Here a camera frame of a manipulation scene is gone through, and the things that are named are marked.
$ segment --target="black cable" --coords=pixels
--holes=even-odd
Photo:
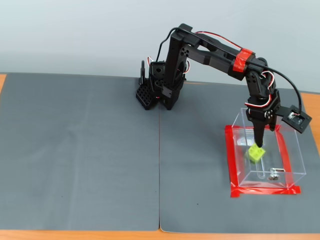
[[[187,34],[190,34],[190,35],[192,35],[192,36],[195,36],[196,38],[198,38],[198,39],[206,42],[207,44],[212,44],[212,45],[215,46],[217,49],[220,49],[221,51],[223,51],[223,52],[225,52],[225,53],[227,53],[227,54],[230,54],[230,55],[232,55],[232,56],[234,56],[234,57],[237,56],[237,55],[235,55],[234,53],[229,52],[229,51],[221,48],[220,46],[215,45],[213,42],[208,41],[208,40],[202,38],[201,36],[199,36],[199,35],[191,32],[191,31],[182,29],[182,28],[180,28],[180,27],[174,27],[174,28],[172,28],[172,29],[170,30],[170,32],[169,32],[168,36],[166,36],[165,40],[163,40],[163,41],[160,43],[158,55],[156,56],[156,60],[155,60],[156,62],[158,62],[158,59],[159,59],[159,56],[160,56],[160,52],[161,52],[162,44],[164,44],[164,43],[168,40],[168,38],[170,37],[171,33],[172,33],[174,30],[179,30],[179,31],[185,32],[185,33],[187,33]]]
[[[277,71],[277,70],[275,70],[275,69],[273,69],[273,68],[271,68],[271,67],[264,66],[264,65],[261,65],[261,64],[259,64],[259,63],[255,63],[255,62],[253,62],[253,61],[246,61],[246,62],[247,62],[248,64],[252,64],[252,65],[261,67],[261,68],[263,68],[263,69],[267,69],[267,70],[269,70],[269,71],[271,71],[271,72],[274,72],[274,73],[280,75],[281,77],[283,77],[285,80],[287,80],[287,81],[291,84],[291,86],[293,87],[293,89],[295,90],[295,93],[296,93],[296,95],[297,95],[297,97],[298,97],[298,101],[299,101],[299,114],[301,113],[301,111],[302,111],[302,101],[301,101],[300,92],[299,92],[299,90],[297,89],[296,85],[295,85],[286,75],[284,75],[283,73],[281,73],[281,72],[279,72],[279,71]]]
[[[202,41],[204,41],[204,42],[206,42],[206,43],[208,43],[208,44],[214,45],[217,49],[220,49],[221,51],[223,51],[223,52],[225,52],[225,53],[227,53],[227,54],[230,54],[230,55],[232,55],[232,56],[234,56],[234,57],[237,57],[237,55],[235,55],[234,53],[229,52],[229,51],[227,51],[227,50],[225,50],[225,49],[223,49],[223,48],[215,45],[213,42],[210,42],[210,41],[208,41],[208,40],[200,37],[199,35],[191,32],[191,31],[182,29],[182,28],[180,28],[180,27],[174,27],[174,28],[172,28],[172,29],[170,30],[170,32],[169,32],[168,36],[165,38],[165,40],[163,40],[163,41],[160,43],[158,55],[156,56],[156,60],[155,60],[156,62],[158,62],[158,59],[159,59],[159,56],[160,56],[160,52],[161,52],[161,48],[162,48],[162,44],[164,44],[164,43],[168,40],[168,38],[170,37],[171,33],[172,33],[174,30],[179,30],[179,31],[185,32],[185,33],[187,33],[187,34],[190,34],[190,35],[192,35],[192,36],[195,36],[195,37],[199,38],[200,40],[202,40]],[[293,89],[295,90],[295,93],[296,93],[296,95],[297,95],[297,97],[298,97],[298,102],[299,102],[299,114],[301,113],[301,111],[302,111],[302,100],[301,100],[301,96],[300,96],[299,90],[297,89],[296,85],[295,85],[286,75],[284,75],[283,73],[281,73],[281,72],[279,72],[279,71],[277,71],[277,70],[275,70],[275,69],[272,69],[271,67],[264,66],[264,65],[261,65],[261,64],[259,64],[259,63],[255,63],[255,62],[253,62],[253,61],[246,61],[246,62],[247,62],[248,64],[252,64],[252,65],[261,67],[261,68],[263,68],[263,69],[267,69],[267,70],[269,70],[269,71],[271,71],[271,72],[274,72],[274,73],[280,75],[281,77],[283,77],[285,80],[287,80],[287,81],[291,84],[291,86],[293,87]]]

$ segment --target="wire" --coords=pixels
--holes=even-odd
[[[150,63],[153,62],[152,58],[150,56],[146,57],[146,62],[148,63],[148,66],[150,66]]]
[[[188,63],[188,69],[184,72],[184,74],[187,74],[189,72],[189,70],[190,70],[190,67],[191,67],[190,61],[186,60],[186,62]]]
[[[280,76],[283,77],[285,80],[287,80],[287,81],[291,84],[291,86],[293,87],[293,89],[294,89],[294,91],[295,91],[295,93],[296,93],[296,95],[297,95],[297,97],[298,97],[298,102],[299,102],[299,114],[302,112],[302,100],[301,100],[301,96],[300,96],[299,90],[297,89],[296,85],[295,85],[286,75],[284,75],[283,73],[281,73],[281,72],[279,72],[279,71],[277,71],[277,70],[275,70],[275,69],[273,69],[273,68],[271,68],[271,67],[264,66],[264,65],[261,65],[261,64],[259,64],[259,63],[255,63],[255,62],[253,62],[253,61],[247,61],[247,63],[248,63],[248,64],[255,65],[255,66],[258,66],[258,67],[261,67],[261,68],[263,68],[263,69],[267,69],[267,70],[269,70],[269,71],[271,71],[271,72],[274,72],[274,73],[280,75]]]
[[[271,97],[271,94],[269,94],[269,100],[263,105],[255,105],[255,104],[251,104],[248,102],[245,102],[244,105],[250,106],[250,107],[255,107],[255,108],[264,108],[264,107],[268,106],[269,103],[271,103],[271,100],[272,100],[272,97]]]
[[[266,77],[267,77],[267,76],[265,75],[266,73],[269,73],[269,74],[271,74],[271,76],[272,76],[271,82],[270,82],[270,84],[269,84],[268,87],[267,87],[267,89],[269,89],[269,88],[274,84],[274,82],[275,82],[275,75],[274,75],[271,71],[263,71],[263,72],[261,73],[261,75],[262,75],[264,78],[266,78]],[[251,103],[248,103],[248,102],[245,102],[244,105],[250,106],[250,107],[255,107],[255,108],[264,108],[264,107],[268,106],[268,105],[271,103],[271,100],[272,100],[272,95],[269,94],[269,100],[268,100],[265,104],[263,104],[263,105],[255,105],[255,104],[251,104]]]
[[[208,40],[204,39],[203,37],[201,37],[201,36],[199,36],[199,35],[191,32],[191,31],[182,29],[182,28],[180,28],[180,27],[174,27],[174,28],[172,28],[172,29],[170,30],[168,36],[166,36],[166,38],[160,43],[158,55],[156,56],[156,60],[155,60],[156,62],[158,62],[158,60],[159,60],[159,56],[160,56],[160,52],[161,52],[162,45],[168,40],[168,38],[170,37],[171,33],[172,33],[174,30],[179,30],[179,31],[181,31],[181,32],[185,32],[185,33],[187,33],[187,34],[190,34],[190,35],[192,35],[192,36],[195,36],[196,38],[202,40],[203,42],[205,42],[205,43],[207,43],[207,44],[212,44],[212,45],[214,45],[215,48],[217,48],[217,49],[219,49],[219,50],[221,50],[221,51],[223,51],[223,52],[225,52],[225,53],[227,53],[227,54],[230,54],[230,55],[232,55],[232,56],[234,56],[234,57],[237,56],[236,54],[234,54],[234,53],[232,53],[232,52],[230,52],[230,51],[228,51],[228,50],[225,50],[225,49],[223,49],[223,48],[220,47],[220,46],[215,45],[213,42],[208,41]]]
[[[238,44],[235,44],[234,42],[230,41],[229,39],[225,38],[224,36],[221,36],[219,34],[213,33],[213,32],[209,32],[209,31],[197,31],[195,32],[196,34],[208,34],[208,35],[213,35],[216,36],[218,38],[221,38],[223,40],[225,40],[226,42],[230,43],[231,45],[235,46],[238,49],[242,49],[241,46],[239,46]]]
[[[266,78],[265,73],[269,73],[269,74],[271,74],[271,76],[272,76],[271,82],[270,82],[270,84],[269,84],[269,86],[268,86],[268,88],[267,88],[267,89],[269,89],[269,88],[274,84],[275,75],[274,75],[271,71],[263,71],[263,72],[261,73],[261,75],[264,76],[264,78]]]

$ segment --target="wooden table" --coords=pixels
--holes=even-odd
[[[6,75],[0,74],[0,92]],[[320,150],[320,95],[302,93],[304,106],[312,116],[311,129]],[[320,240],[320,234],[226,234],[167,233],[157,231],[51,231],[0,230],[0,240]]]

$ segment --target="white wall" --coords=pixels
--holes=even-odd
[[[318,0],[0,0],[0,72],[138,77],[141,60],[156,58],[169,30],[185,23],[249,48],[300,90],[320,92],[319,13]],[[241,83],[195,62],[187,79]]]

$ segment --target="black plastic bracket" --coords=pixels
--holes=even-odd
[[[164,61],[153,61],[149,66],[149,77],[145,78],[145,62],[141,62],[139,88],[135,93],[135,97],[139,100],[145,110],[149,110],[157,102],[162,103],[167,110],[172,109],[179,98],[180,90],[186,80],[185,74],[180,74],[175,80],[175,85],[172,86],[165,81]]]
[[[312,117],[310,117],[305,112],[300,112],[299,109],[292,105],[291,107],[284,107],[281,106],[279,109],[275,112],[276,115],[282,116],[282,121],[284,121],[286,124],[294,128],[299,133],[303,133],[309,123],[312,120]]]

